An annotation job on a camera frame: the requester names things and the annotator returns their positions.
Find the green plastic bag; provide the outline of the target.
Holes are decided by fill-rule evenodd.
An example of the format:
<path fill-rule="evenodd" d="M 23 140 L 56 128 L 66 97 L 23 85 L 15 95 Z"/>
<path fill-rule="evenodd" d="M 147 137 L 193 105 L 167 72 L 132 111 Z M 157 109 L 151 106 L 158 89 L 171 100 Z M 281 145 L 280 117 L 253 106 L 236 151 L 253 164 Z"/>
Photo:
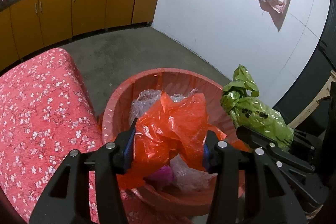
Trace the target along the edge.
<path fill-rule="evenodd" d="M 231 117 L 236 128 L 245 126 L 270 138 L 288 152 L 294 130 L 286 125 L 281 114 L 258 99 L 259 89 L 247 68 L 239 65 L 233 81 L 222 90 L 220 105 Z"/>

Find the red plastic basket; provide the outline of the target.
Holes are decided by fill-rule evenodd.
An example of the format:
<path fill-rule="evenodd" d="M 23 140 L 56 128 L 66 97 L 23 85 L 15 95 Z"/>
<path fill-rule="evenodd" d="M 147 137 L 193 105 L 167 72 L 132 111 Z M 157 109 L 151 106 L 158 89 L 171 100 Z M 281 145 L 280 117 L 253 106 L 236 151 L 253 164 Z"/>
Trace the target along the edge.
<path fill-rule="evenodd" d="M 175 100 L 191 93 L 202 93 L 206 99 L 209 124 L 224 132 L 226 141 L 235 148 L 247 150 L 236 136 L 234 124 L 220 105 L 222 86 L 207 77 L 175 68 L 157 68 L 138 73 L 125 80 L 111 95 L 105 111 L 100 116 L 102 139 L 106 143 L 127 130 L 134 118 L 140 117 L 165 91 Z M 141 201 L 165 213 L 194 217 L 210 210 L 216 180 L 199 191 L 183 192 L 170 185 L 162 189 L 146 184 L 130 192 Z"/>

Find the purple plastic bag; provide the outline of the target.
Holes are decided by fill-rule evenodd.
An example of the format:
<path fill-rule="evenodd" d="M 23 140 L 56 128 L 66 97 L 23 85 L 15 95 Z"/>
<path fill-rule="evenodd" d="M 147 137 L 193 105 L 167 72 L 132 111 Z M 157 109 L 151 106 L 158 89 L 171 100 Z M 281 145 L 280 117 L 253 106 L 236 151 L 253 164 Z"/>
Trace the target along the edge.
<path fill-rule="evenodd" d="M 169 165 L 164 165 L 150 176 L 147 176 L 145 181 L 148 181 L 152 184 L 167 186 L 172 183 L 173 178 L 174 174 L 171 167 Z"/>

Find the large orange plastic bag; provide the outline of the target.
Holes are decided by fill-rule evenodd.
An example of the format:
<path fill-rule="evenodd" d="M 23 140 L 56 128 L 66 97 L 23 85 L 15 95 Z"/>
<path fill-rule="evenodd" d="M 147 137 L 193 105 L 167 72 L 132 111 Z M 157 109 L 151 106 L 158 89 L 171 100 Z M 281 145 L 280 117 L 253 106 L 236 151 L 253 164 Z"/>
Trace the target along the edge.
<path fill-rule="evenodd" d="M 177 155 L 190 168 L 203 171 L 203 145 L 209 130 L 236 149 L 247 150 L 235 132 L 226 134 L 209 124 L 208 118 L 204 94 L 175 102 L 162 92 L 135 125 L 134 158 L 126 174 L 117 177 L 120 189 L 144 186 L 147 176 L 164 165 L 170 166 L 170 160 Z"/>

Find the white bubble wrap piece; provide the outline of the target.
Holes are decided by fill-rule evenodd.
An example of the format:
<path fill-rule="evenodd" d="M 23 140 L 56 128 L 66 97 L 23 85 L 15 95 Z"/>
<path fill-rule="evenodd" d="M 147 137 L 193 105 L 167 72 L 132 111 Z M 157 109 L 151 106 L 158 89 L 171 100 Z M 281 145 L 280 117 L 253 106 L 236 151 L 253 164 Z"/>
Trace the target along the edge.
<path fill-rule="evenodd" d="M 198 192 L 210 187 L 210 182 L 217 174 L 209 174 L 201 170 L 190 168 L 177 155 L 170 160 L 170 168 L 173 171 L 173 185 L 183 193 Z"/>

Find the brown lower kitchen cabinets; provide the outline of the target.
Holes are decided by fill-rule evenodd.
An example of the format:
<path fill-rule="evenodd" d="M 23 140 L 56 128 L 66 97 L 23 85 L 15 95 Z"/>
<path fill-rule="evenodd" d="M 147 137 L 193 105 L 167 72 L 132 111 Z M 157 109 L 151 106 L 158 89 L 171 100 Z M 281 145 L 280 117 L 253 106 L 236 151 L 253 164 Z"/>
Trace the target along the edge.
<path fill-rule="evenodd" d="M 95 31 L 151 24 L 158 0 L 1 2 L 1 70 L 52 45 Z"/>

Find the red floral tablecloth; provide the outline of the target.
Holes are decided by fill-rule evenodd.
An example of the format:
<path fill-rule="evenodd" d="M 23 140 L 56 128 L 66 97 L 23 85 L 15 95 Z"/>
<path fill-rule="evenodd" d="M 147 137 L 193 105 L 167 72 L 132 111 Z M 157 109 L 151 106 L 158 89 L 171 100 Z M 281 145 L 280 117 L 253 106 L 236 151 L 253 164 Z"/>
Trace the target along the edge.
<path fill-rule="evenodd" d="M 69 151 L 92 152 L 101 132 L 70 54 L 54 48 L 1 77 L 1 188 L 25 222 Z"/>

